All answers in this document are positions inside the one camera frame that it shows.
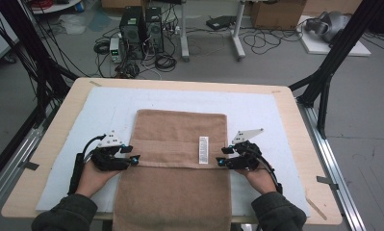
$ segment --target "cardboard box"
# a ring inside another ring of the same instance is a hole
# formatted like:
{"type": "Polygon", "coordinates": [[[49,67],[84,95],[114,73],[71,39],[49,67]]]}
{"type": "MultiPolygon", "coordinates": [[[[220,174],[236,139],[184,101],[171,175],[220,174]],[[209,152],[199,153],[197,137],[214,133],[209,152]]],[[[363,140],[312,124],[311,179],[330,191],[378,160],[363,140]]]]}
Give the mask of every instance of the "cardboard box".
{"type": "Polygon", "coordinates": [[[261,29],[294,30],[307,0],[280,0],[275,4],[255,3],[252,7],[252,26],[261,29]]]}
{"type": "Polygon", "coordinates": [[[308,0],[303,15],[319,16],[323,12],[354,13],[362,0],[308,0]]]}
{"type": "Polygon", "coordinates": [[[101,0],[102,8],[123,9],[128,6],[142,6],[145,8],[145,0],[101,0]]]}

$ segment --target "aluminum rail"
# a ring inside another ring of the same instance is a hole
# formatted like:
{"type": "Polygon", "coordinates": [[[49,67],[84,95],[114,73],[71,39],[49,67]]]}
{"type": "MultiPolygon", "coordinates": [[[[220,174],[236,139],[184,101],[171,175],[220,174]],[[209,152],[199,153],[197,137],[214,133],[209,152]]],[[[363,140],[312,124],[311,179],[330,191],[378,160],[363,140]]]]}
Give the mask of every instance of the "aluminum rail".
{"type": "Polygon", "coordinates": [[[344,214],[346,215],[346,221],[349,228],[354,231],[365,231],[366,227],[359,215],[350,191],[347,188],[346,181],[336,162],[335,155],[330,148],[329,142],[321,136],[318,130],[318,116],[314,108],[305,108],[300,104],[298,104],[298,108],[302,114],[303,121],[309,129],[311,139],[320,155],[320,160],[323,161],[322,164],[326,171],[326,175],[332,180],[332,184],[338,186],[336,190],[332,191],[336,195],[336,198],[339,199],[344,214]]]}
{"type": "Polygon", "coordinates": [[[0,173],[0,199],[9,189],[18,173],[24,168],[23,164],[28,161],[30,154],[36,149],[43,134],[42,126],[37,129],[31,129],[20,146],[18,146],[14,156],[0,173]]]}

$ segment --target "small white object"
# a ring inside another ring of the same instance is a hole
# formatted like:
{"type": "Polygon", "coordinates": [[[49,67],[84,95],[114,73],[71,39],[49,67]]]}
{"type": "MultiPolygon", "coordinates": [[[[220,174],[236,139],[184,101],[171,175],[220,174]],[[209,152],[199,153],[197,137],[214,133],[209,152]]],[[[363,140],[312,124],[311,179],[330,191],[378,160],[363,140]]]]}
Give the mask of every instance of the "small white object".
{"type": "Polygon", "coordinates": [[[233,139],[232,143],[236,144],[239,142],[248,141],[249,139],[260,135],[264,132],[264,128],[255,129],[255,130],[247,130],[247,131],[239,131],[237,136],[233,139]]]}
{"type": "Polygon", "coordinates": [[[209,137],[200,137],[198,143],[198,163],[209,164],[209,137]]]}
{"type": "Polygon", "coordinates": [[[98,144],[98,147],[110,147],[118,145],[122,145],[122,140],[116,135],[115,131],[113,130],[98,144]]]}

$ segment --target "wooden table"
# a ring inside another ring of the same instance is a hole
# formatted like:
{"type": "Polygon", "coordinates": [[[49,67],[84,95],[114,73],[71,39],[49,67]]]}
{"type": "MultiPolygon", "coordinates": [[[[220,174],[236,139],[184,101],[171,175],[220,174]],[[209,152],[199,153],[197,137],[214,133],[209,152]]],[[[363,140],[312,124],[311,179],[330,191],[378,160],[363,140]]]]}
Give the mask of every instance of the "wooden table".
{"type": "MultiPolygon", "coordinates": [[[[81,112],[92,88],[142,88],[158,90],[206,90],[272,94],[276,100],[284,129],[294,155],[297,170],[304,186],[311,217],[309,224],[339,224],[342,216],[330,188],[317,182],[317,176],[325,174],[316,150],[306,130],[294,96],[289,88],[280,86],[256,86],[216,83],[192,83],[148,80],[117,80],[80,78],[75,81],[68,96],[45,133],[31,162],[39,165],[35,171],[26,169],[18,180],[2,209],[7,218],[34,218],[36,205],[45,187],[50,169],[60,153],[65,139],[81,112]]],[[[112,213],[98,213],[96,219],[112,219],[112,213]]],[[[233,222],[255,222],[254,218],[233,217],[233,222]]]]}

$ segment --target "hand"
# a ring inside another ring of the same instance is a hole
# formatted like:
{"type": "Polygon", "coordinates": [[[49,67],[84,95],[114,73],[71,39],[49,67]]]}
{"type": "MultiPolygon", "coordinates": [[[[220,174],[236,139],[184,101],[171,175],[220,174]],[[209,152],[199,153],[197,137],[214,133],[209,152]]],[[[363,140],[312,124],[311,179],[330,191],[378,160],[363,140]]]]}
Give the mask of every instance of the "hand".
{"type": "Polygon", "coordinates": [[[76,194],[84,195],[88,198],[92,197],[96,192],[102,189],[107,181],[113,178],[120,171],[101,171],[95,166],[92,160],[89,160],[81,174],[80,183],[76,194]]]}
{"type": "Polygon", "coordinates": [[[276,192],[275,184],[269,172],[262,164],[259,164],[255,170],[236,169],[236,171],[245,176],[249,184],[260,194],[276,192]]]}

